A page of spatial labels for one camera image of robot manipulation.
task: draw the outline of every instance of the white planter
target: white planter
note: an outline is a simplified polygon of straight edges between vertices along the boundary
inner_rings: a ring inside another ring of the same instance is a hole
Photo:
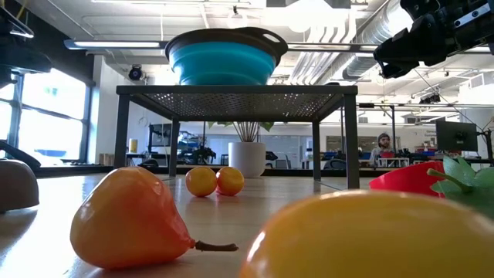
[[[257,178],[266,165],[266,145],[255,142],[228,143],[228,165],[237,168],[244,178]]]

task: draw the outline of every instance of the window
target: window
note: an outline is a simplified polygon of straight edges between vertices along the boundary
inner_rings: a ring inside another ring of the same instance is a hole
[[[22,104],[81,120],[85,99],[86,84],[56,69],[24,77]]]
[[[83,125],[78,120],[22,110],[19,149],[59,159],[78,160]]]
[[[56,69],[14,78],[17,84],[0,90],[0,140],[9,139],[42,164],[56,159],[84,161],[86,84]]]

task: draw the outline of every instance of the yellow fruit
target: yellow fruit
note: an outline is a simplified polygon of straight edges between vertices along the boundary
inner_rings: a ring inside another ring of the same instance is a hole
[[[234,196],[244,188],[244,176],[233,167],[223,167],[216,173],[218,179],[218,193]]]
[[[216,189],[216,175],[209,167],[196,167],[185,175],[187,189],[193,195],[205,197]]]
[[[456,203],[393,192],[338,192],[277,212],[240,277],[494,276],[494,222]]]

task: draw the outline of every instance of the cable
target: cable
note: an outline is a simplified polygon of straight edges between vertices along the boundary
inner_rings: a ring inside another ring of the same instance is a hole
[[[450,102],[448,102],[448,100],[446,100],[440,93],[438,90],[436,90],[431,84],[429,84],[429,82],[427,82],[427,80],[416,70],[414,69],[414,71],[418,74],[418,76],[424,80],[424,82],[436,93],[438,94],[438,96],[440,96],[449,106],[453,107],[453,109],[456,110],[456,112],[460,113],[460,115],[462,115],[466,120],[468,120],[470,123],[474,124],[475,126],[477,126],[478,129],[480,129],[480,131],[483,131],[482,128],[480,128],[480,126],[476,123],[473,122],[473,120],[470,120],[465,114],[463,114],[458,108],[454,107],[453,104],[451,104]]]

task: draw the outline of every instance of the table leg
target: table leg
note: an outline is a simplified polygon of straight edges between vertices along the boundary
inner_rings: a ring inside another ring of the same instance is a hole
[[[345,130],[346,130],[346,154],[347,154],[347,187],[348,189],[360,188],[360,172],[358,164],[358,139],[357,139],[357,103],[355,95],[344,95]]]
[[[117,111],[117,135],[115,137],[115,157],[113,166],[115,168],[125,167],[127,162],[127,126],[129,124],[130,97],[128,95],[118,96]]]
[[[314,181],[321,180],[321,156],[320,156],[320,136],[319,136],[319,122],[312,122],[312,149],[313,149],[313,161],[314,161]]]
[[[177,175],[177,150],[179,131],[180,122],[176,119],[173,119],[171,122],[170,165],[168,166],[168,175],[171,178]]]

